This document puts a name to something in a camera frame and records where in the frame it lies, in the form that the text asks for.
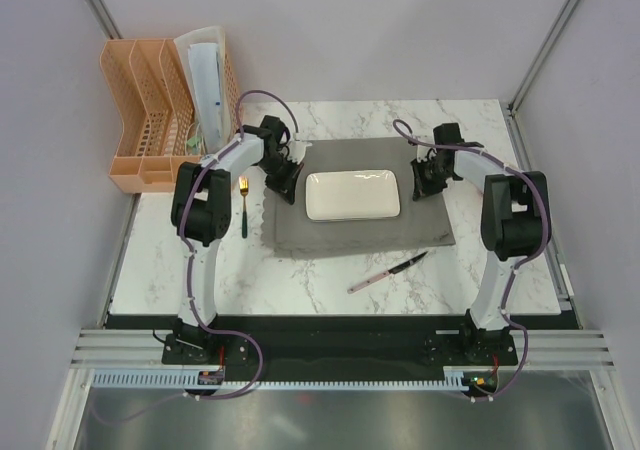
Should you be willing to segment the grey scalloped placemat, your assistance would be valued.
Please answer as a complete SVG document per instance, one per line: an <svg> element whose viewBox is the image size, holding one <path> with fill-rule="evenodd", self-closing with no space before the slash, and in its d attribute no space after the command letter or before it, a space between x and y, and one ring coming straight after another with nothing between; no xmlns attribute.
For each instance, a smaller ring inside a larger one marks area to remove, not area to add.
<svg viewBox="0 0 640 450"><path fill-rule="evenodd" d="M296 183L295 203L263 190L262 242L278 256L328 258L455 244L441 194L414 201L411 161L416 148L400 137L315 140ZM397 179L400 212L377 220L314 222L306 214L306 178L317 172L389 170Z"/></svg>

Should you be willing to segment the gold fork green handle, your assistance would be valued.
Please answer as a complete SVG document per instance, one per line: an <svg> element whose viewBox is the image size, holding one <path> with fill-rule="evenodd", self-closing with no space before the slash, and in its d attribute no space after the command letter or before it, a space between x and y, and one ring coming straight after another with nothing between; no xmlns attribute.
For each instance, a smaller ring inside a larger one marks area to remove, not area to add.
<svg viewBox="0 0 640 450"><path fill-rule="evenodd" d="M247 197L249 194L249 180L246 176L239 178L239 190L242 197L241 235L243 239L246 239L248 237Z"/></svg>

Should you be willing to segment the white rectangular plate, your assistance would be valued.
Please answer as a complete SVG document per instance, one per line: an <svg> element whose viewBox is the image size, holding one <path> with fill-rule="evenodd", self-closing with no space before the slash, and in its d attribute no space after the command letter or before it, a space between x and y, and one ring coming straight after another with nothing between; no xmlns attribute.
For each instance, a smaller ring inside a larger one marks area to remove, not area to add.
<svg viewBox="0 0 640 450"><path fill-rule="evenodd" d="M390 170L311 173L305 208L315 222L395 218L401 210L397 179Z"/></svg>

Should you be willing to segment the black knife pink handle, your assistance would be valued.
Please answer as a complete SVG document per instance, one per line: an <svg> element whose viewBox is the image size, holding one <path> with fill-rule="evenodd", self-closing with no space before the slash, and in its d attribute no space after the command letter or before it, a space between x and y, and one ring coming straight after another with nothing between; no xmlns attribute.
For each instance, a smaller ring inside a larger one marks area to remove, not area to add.
<svg viewBox="0 0 640 450"><path fill-rule="evenodd" d="M381 273L378 273L374 276L371 276L370 278L351 286L348 290L347 293L349 295L357 293L365 288L367 288L368 286L375 284L381 280L384 280L385 278L391 276L391 275L395 275L398 273L401 273L403 271L405 271L406 269L416 265L417 263L419 263L421 260L423 260L425 258L425 256L428 254L428 251L424 251L418 255L413 256L412 258L406 260L405 262L402 262L394 267L391 267Z"/></svg>

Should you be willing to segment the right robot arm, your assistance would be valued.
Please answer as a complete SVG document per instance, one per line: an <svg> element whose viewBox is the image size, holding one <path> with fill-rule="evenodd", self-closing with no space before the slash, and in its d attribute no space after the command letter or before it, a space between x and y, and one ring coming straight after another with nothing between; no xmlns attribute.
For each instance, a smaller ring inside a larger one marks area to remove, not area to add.
<svg viewBox="0 0 640 450"><path fill-rule="evenodd" d="M459 125L433 129L433 143L418 147L411 161L415 201L442 193L450 180L465 180L482 192L480 236L487 260L480 289L468 310L471 330L458 338L467 362L483 362L494 351L488 332L511 324L507 303L521 266L537 258L552 236L546 176L522 172L489 154L477 142L466 142Z"/></svg>

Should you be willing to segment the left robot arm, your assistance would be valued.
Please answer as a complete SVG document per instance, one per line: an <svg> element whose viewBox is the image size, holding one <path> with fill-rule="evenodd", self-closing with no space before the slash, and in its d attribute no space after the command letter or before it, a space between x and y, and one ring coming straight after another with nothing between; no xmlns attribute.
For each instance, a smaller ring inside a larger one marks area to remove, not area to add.
<svg viewBox="0 0 640 450"><path fill-rule="evenodd" d="M305 152L306 145L293 139L284 122L266 116L259 126L239 131L219 152L179 167L170 212L186 250L186 294L178 318L199 328L184 345L196 362L211 362L220 348L218 337L204 328L217 316L216 260L232 223L232 186L256 166L265 175L266 187L292 205Z"/></svg>

